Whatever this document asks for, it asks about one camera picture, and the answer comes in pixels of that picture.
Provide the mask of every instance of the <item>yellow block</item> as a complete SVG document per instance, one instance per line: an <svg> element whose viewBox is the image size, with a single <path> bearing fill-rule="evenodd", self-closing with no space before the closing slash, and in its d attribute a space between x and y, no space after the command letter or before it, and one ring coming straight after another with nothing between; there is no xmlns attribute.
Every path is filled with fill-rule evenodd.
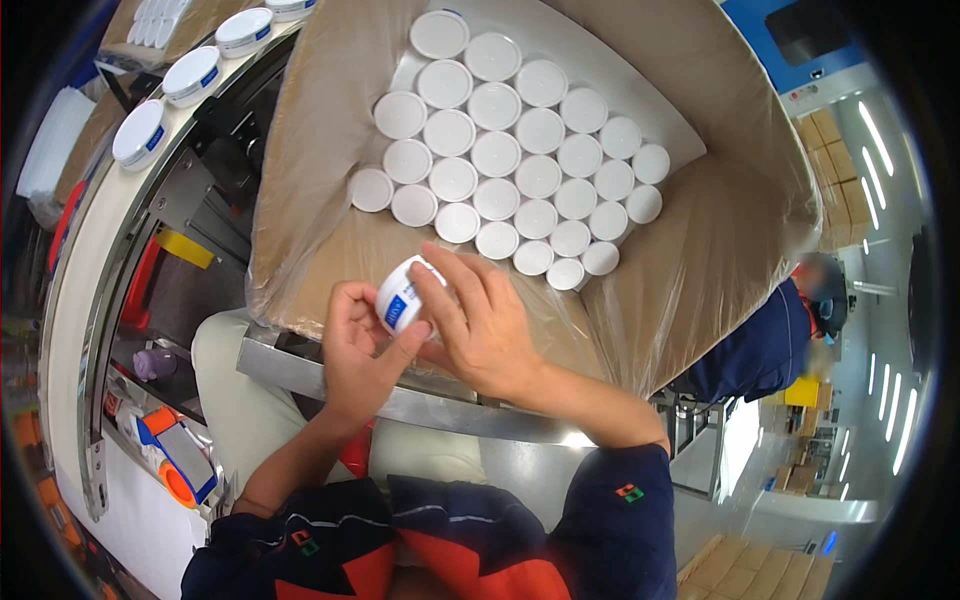
<svg viewBox="0 0 960 600"><path fill-rule="evenodd" d="M161 248L173 256L193 263L201 269L209 267L210 262L213 260L212 252L185 235L171 231L170 229L164 229L158 233L156 235L156 242Z"/></svg>
<svg viewBox="0 0 960 600"><path fill-rule="evenodd" d="M817 390L820 384L813 379L798 377L792 386L786 389L783 401L792 406L808 406L810 408L817 405Z"/></svg>

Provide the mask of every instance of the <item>sleeve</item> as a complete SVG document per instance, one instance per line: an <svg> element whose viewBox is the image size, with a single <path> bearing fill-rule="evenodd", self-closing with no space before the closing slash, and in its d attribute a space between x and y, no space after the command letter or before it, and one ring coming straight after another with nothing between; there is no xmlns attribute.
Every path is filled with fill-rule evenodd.
<svg viewBox="0 0 960 600"><path fill-rule="evenodd" d="M573 476L547 544L574 598L675 598L666 451L648 444L590 453Z"/></svg>
<svg viewBox="0 0 960 600"><path fill-rule="evenodd" d="M182 600L212 598L217 590L243 574L251 555L248 541L258 535L267 520L254 515L225 516L210 527L210 543L198 548L180 580Z"/></svg>

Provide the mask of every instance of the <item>blue label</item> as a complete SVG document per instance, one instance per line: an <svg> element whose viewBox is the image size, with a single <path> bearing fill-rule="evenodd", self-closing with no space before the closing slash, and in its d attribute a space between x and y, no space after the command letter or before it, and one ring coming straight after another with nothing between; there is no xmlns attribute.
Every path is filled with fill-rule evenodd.
<svg viewBox="0 0 960 600"><path fill-rule="evenodd" d="M212 69L210 69L210 72L204 75L204 78L200 80L200 87L207 87L208 85L210 85L210 82L212 82L217 77L217 73L219 72L220 71L217 70L217 67L213 67Z"/></svg>
<svg viewBox="0 0 960 600"><path fill-rule="evenodd" d="M156 144L160 143L160 138L163 137L163 127L157 127L154 132L154 136L147 140L147 150L152 150L156 148Z"/></svg>
<svg viewBox="0 0 960 600"><path fill-rule="evenodd" d="M390 306L387 307L387 314L383 317L383 320L387 322L390 329L396 329L396 320L400 318L400 315L403 314L406 308L407 303L404 302L400 296L394 296L394 299L390 300Z"/></svg>

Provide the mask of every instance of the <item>worker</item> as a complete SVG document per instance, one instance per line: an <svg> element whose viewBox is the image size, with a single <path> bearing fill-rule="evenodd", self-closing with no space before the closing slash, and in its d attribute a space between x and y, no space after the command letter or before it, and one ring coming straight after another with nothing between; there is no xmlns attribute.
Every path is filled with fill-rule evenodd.
<svg viewBox="0 0 960 600"><path fill-rule="evenodd" d="M804 371L810 340L832 344L847 318L846 285L835 258L810 253L758 310L671 384L712 404L747 402L790 387Z"/></svg>
<svg viewBox="0 0 960 600"><path fill-rule="evenodd" d="M236 372L247 320L220 314L201 326L200 400L242 493L186 568L183 598L676 597L669 442L654 408L537 354L516 290L490 262L432 244L423 255L460 301L412 265L443 344L417 321L374 355L387 340L376 288L338 283L324 325L326 405L310 422L285 392ZM470 436L377 420L371 478L332 483L348 478L331 474L343 445L418 355L479 394L577 425L599 446L549 535L513 494L482 485ZM533 473L529 485L553 476Z"/></svg>

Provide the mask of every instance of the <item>fluorescent light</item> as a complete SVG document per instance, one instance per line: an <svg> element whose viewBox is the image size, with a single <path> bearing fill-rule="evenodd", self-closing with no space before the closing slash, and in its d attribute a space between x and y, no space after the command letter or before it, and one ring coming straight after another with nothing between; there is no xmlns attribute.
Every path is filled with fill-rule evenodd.
<svg viewBox="0 0 960 600"><path fill-rule="evenodd" d="M867 161L867 171L870 171L870 179L874 182L874 189L876 190L876 199L880 202L880 208L883 210L887 209L887 199L883 197L883 188L880 187L880 178L876 176L876 169L874 168L874 160L870 158L870 153L867 152L867 148L864 147L863 150L863 159Z"/></svg>
<svg viewBox="0 0 960 600"><path fill-rule="evenodd" d="M906 452L906 443L910 440L910 428L913 427L913 411L917 408L917 391L910 390L910 403L906 405L906 423L903 424L903 433L900 434L900 447L897 448L897 458L894 459L894 475L900 472L903 464L903 454Z"/></svg>
<svg viewBox="0 0 960 600"><path fill-rule="evenodd" d="M876 354L870 355L870 387L867 389L867 396L874 394L874 370L876 369Z"/></svg>
<svg viewBox="0 0 960 600"><path fill-rule="evenodd" d="M894 437L894 423L897 422L897 401L900 400L900 374L894 381L894 399L890 401L890 420L887 421L887 442Z"/></svg>
<svg viewBox="0 0 960 600"><path fill-rule="evenodd" d="M847 474L847 464L850 462L850 454L845 454L843 457L843 467L840 469L840 479L838 481L843 481L843 476Z"/></svg>
<svg viewBox="0 0 960 600"><path fill-rule="evenodd" d="M887 147L883 145L883 139L880 137L880 131L874 125L874 119L870 116L870 112L867 110L867 105L860 103L860 116L863 117L863 122L867 124L867 129L870 130L870 135L874 137L874 143L876 144L876 149L880 152L880 158L883 159L883 166L887 168L887 175L890 177L894 176L894 162L890 159L890 155L887 153Z"/></svg>
<svg viewBox="0 0 960 600"><path fill-rule="evenodd" d="M887 407L887 386L890 384L890 365L883 368L883 393L880 394L880 420L883 420L883 409Z"/></svg>
<svg viewBox="0 0 960 600"><path fill-rule="evenodd" d="M867 185L867 178L860 178L860 185L863 186L863 195L867 197L867 207L870 208L870 218L874 220L874 231L880 230L880 221L876 218L876 208L874 208L874 197L870 195L870 187Z"/></svg>

